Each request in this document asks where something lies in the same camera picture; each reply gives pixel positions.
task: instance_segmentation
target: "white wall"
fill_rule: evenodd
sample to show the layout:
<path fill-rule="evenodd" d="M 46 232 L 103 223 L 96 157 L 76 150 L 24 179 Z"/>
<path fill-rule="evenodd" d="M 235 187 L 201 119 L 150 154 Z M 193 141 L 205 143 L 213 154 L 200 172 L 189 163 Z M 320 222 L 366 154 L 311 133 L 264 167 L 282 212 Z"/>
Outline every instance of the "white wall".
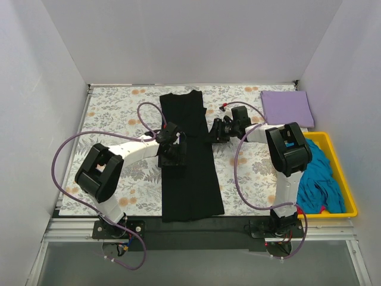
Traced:
<path fill-rule="evenodd" d="M 355 196 L 360 249 L 381 285 L 381 2 L 343 1 L 301 79 Z"/>
<path fill-rule="evenodd" d="M 1 1 L 0 63 L 0 285 L 24 285 L 58 194 L 52 156 L 87 86 L 40 0 Z"/>
<path fill-rule="evenodd" d="M 342 0 L 42 0 L 86 83 L 300 79 Z"/>

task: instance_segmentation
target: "black garment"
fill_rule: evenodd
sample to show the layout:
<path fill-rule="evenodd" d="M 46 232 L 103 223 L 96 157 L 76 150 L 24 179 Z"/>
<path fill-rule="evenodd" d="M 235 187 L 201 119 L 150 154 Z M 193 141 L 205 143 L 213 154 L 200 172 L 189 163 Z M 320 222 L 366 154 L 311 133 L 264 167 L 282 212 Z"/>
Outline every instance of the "black garment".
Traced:
<path fill-rule="evenodd" d="M 202 92 L 162 95 L 160 103 L 167 121 L 186 134 L 187 144 L 186 167 L 161 170 L 163 222 L 223 215 L 212 145 L 205 141 L 208 126 Z"/>

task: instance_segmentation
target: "purple square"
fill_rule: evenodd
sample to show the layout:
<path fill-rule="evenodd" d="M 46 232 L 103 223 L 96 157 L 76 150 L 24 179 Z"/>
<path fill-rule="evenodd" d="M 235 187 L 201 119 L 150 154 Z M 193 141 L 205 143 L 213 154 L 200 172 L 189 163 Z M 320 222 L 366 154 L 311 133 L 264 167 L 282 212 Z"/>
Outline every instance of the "purple square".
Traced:
<path fill-rule="evenodd" d="M 297 122 L 300 127 L 314 127 L 314 119 L 305 91 L 262 91 L 264 115 L 270 125 Z"/>

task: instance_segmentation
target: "floral pattern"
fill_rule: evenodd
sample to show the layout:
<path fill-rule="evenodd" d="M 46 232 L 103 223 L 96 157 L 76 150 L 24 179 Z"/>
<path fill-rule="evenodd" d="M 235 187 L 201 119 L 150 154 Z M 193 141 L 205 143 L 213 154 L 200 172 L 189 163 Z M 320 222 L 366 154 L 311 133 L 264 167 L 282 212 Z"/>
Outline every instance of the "floral pattern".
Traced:
<path fill-rule="evenodd" d="M 191 90 L 202 91 L 206 118 L 211 128 L 214 118 L 223 117 L 218 109 L 224 102 L 245 101 L 262 109 L 260 92 L 293 91 L 293 85 L 245 85 L 245 86 L 144 86 L 94 88 L 89 101 L 82 131 L 103 130 L 138 137 L 146 132 L 136 115 L 138 104 L 149 101 L 160 106 L 159 96 L 174 93 L 187 94 Z M 152 106 L 143 106 L 142 117 L 153 129 L 161 123 L 159 112 Z M 261 117 L 249 109 L 253 122 Z M 77 198 L 92 204 L 90 198 L 74 182 L 74 176 L 88 153 L 97 142 L 104 145 L 121 144 L 125 140 L 106 135 L 88 134 L 79 138 L 65 188 Z M 249 208 L 238 196 L 234 185 L 234 156 L 239 140 L 232 138 L 228 144 L 213 145 L 214 163 L 220 184 L 225 215 L 267 215 Z M 270 206 L 276 192 L 276 175 L 268 148 L 265 144 L 243 144 L 238 160 L 238 179 L 243 195 L 256 206 Z M 121 173 L 115 195 L 128 216 L 161 216 L 161 170 L 157 157 L 136 162 Z M 64 196 L 60 215 L 94 215 L 87 207 Z"/>

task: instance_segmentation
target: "yellow bin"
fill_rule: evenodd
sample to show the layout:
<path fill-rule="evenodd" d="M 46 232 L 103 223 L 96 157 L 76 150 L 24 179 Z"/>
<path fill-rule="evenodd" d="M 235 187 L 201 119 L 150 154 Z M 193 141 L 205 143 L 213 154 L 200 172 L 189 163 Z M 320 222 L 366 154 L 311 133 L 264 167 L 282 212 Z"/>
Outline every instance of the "yellow bin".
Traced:
<path fill-rule="evenodd" d="M 338 182 L 341 193 L 343 194 L 346 213 L 330 213 L 326 210 L 322 211 L 319 214 L 307 214 L 309 219 L 327 219 L 327 218 L 337 218 L 337 217 L 354 217 L 357 215 L 357 209 L 355 202 L 353 200 L 351 191 L 346 182 L 344 173 L 340 167 L 339 160 L 336 156 L 335 150 L 333 149 L 331 140 L 325 132 L 306 132 L 303 133 L 304 136 L 308 139 L 314 141 L 316 145 L 324 152 L 326 157 L 330 161 L 330 165 L 333 171 L 333 178 Z"/>

